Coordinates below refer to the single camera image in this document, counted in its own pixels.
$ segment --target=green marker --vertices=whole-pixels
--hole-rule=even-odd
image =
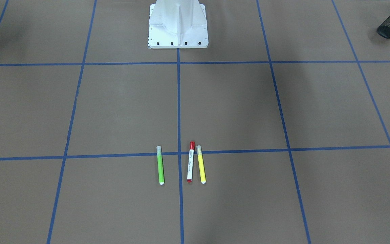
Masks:
[[[162,162],[162,147],[157,146],[156,151],[157,151],[157,170],[159,171],[159,184],[164,184],[165,178],[164,178],[164,162]]]

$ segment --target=marker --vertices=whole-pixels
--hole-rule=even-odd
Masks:
[[[191,142],[189,147],[189,164],[188,164],[188,182],[192,182],[192,171],[194,166],[194,149],[195,142]]]
[[[157,170],[159,172],[159,184],[164,184],[165,178],[164,178],[164,162],[162,162],[162,147],[157,146],[156,151],[157,151]]]
[[[201,183],[205,184],[205,171],[204,171],[204,160],[202,159],[201,146],[196,146],[196,152],[198,154],[198,166],[199,166],[199,175],[201,177]]]

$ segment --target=yellow marker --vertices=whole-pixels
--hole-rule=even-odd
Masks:
[[[196,146],[196,152],[198,154],[198,166],[199,166],[199,175],[201,176],[201,183],[205,184],[206,179],[205,179],[205,171],[204,171],[204,161],[202,159],[202,151],[200,145]]]

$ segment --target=grid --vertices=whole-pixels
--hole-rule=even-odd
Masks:
[[[276,149],[254,149],[254,150],[218,150],[218,151],[204,151],[204,154],[232,154],[232,153],[271,153],[271,152],[288,152],[292,172],[294,175],[294,183],[296,185],[296,191],[297,191],[297,196],[299,199],[299,204],[300,204],[300,210],[302,213],[302,219],[305,227],[305,233],[307,237],[307,242],[310,244],[311,243],[311,237],[310,237],[310,230],[308,228],[308,224],[306,221],[306,216],[305,216],[305,208],[304,204],[302,201],[302,197],[300,194],[300,188],[299,188],[299,181],[297,178],[297,173],[294,165],[294,160],[293,160],[293,152],[295,151],[324,151],[324,150],[356,150],[356,149],[377,149],[377,148],[390,148],[390,135],[387,131],[387,128],[385,126],[385,123],[383,121],[383,118],[381,116],[381,113],[379,111],[379,108],[377,106],[376,100],[373,97],[373,94],[370,89],[370,85],[367,82],[366,76],[364,74],[364,71],[361,67],[361,63],[390,63],[390,60],[359,60],[358,56],[356,55],[355,49],[353,47],[353,44],[350,40],[350,37],[347,33],[347,30],[345,28],[345,25],[342,21],[340,12],[335,4],[334,0],[331,0],[331,3],[336,11],[337,17],[339,22],[341,23],[342,29],[344,31],[345,37],[348,40],[348,44],[350,45],[350,49],[353,53],[354,60],[328,60],[328,61],[274,61],[271,59],[270,56],[270,50],[269,50],[269,45],[268,45],[268,36],[265,31],[264,23],[263,23],[263,17],[262,13],[260,10],[260,3],[259,0],[256,0],[257,2],[257,8],[258,8],[258,14],[260,18],[260,23],[261,23],[261,31],[263,32],[263,37],[264,37],[264,42],[266,46],[266,54],[268,57],[268,61],[227,61],[227,62],[181,62],[180,61],[180,50],[177,49],[176,55],[177,55],[177,61],[176,62],[85,62],[86,57],[87,57],[87,52],[88,52],[88,44],[90,40],[90,35],[91,35],[91,30],[93,27],[93,21],[94,21],[94,14],[96,10],[96,4],[97,0],[94,1],[93,5],[93,10],[91,13],[91,20],[90,20],[90,25],[89,25],[89,30],[88,30],[88,35],[85,43],[85,51],[83,54],[82,62],[79,63],[0,63],[0,66],[58,66],[58,65],[78,65],[80,66],[80,74],[79,74],[79,80],[76,88],[76,94],[74,97],[74,103],[73,103],[73,108],[72,108],[72,113],[71,113],[71,119],[70,119],[70,124],[69,124],[69,129],[67,133],[67,142],[65,145],[65,150],[63,155],[58,155],[58,156],[31,156],[31,157],[2,157],[0,158],[0,161],[14,161],[14,160],[36,160],[36,159],[62,159],[62,165],[61,165],[61,170],[60,170],[60,175],[59,175],[59,181],[58,181],[58,186],[57,186],[57,191],[56,191],[56,196],[55,196],[55,202],[53,206],[53,211],[52,211],[52,216],[50,220],[50,225],[49,225],[49,232],[48,232],[48,238],[47,238],[47,243],[51,243],[51,237],[52,237],[52,231],[53,231],[53,225],[54,225],[54,220],[55,220],[55,215],[57,211],[57,206],[58,206],[58,201],[59,201],[59,193],[61,190],[61,184],[62,184],[62,179],[63,179],[63,174],[64,174],[64,168],[65,168],[65,162],[67,159],[87,159],[87,158],[112,158],[112,157],[142,157],[142,156],[155,156],[156,153],[120,153],[120,154],[100,154],[100,155],[68,155],[68,148],[70,144],[70,137],[71,137],[71,131],[73,127],[73,122],[75,118],[75,113],[76,113],[76,106],[77,106],[77,97],[79,95],[79,88],[82,83],[82,75],[84,71],[85,65],[176,65],[177,66],[177,107],[178,107],[178,151],[172,151],[172,152],[164,152],[162,153],[163,155],[170,155],[170,156],[178,156],[178,178],[179,178],[179,199],[180,199],[180,238],[181,238],[181,243],[184,243],[184,224],[183,224],[183,186],[182,186],[182,165],[181,165],[181,156],[182,155],[187,155],[189,154],[188,151],[182,151],[181,149],[181,105],[180,105],[180,67],[181,65],[203,65],[203,64],[269,64],[270,72],[272,75],[273,83],[274,83],[274,88],[275,88],[275,93],[276,93],[276,99],[277,99],[277,104],[278,104],[278,109],[280,112],[281,116],[281,122],[283,126],[283,132],[284,132],[284,137],[286,140],[286,148],[276,148]],[[3,7],[1,16],[0,16],[0,24],[1,21],[4,17],[4,14],[6,12],[7,5],[9,3],[9,0],[6,0],[5,5]],[[275,79],[275,71],[273,64],[275,63],[355,63],[359,67],[359,71],[362,75],[362,79],[365,83],[365,86],[367,88],[368,94],[371,98],[371,101],[373,103],[373,106],[377,112],[377,115],[380,119],[380,123],[383,127],[384,133],[386,135],[386,138],[389,142],[388,145],[367,145],[367,146],[342,146],[342,147],[314,147],[314,148],[292,148],[290,146],[290,142],[288,140],[288,133],[287,133],[287,128],[286,128],[286,121],[284,119],[283,115],[283,110],[281,106],[281,100],[280,100],[280,94],[278,92],[277,88],[277,83]]]

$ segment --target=white plastic base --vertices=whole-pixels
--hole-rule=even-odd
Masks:
[[[207,20],[204,4],[195,1],[194,6],[171,5],[172,12],[168,9],[156,9],[156,4],[150,6],[150,28],[148,34],[149,48],[207,48],[209,36],[207,33]]]

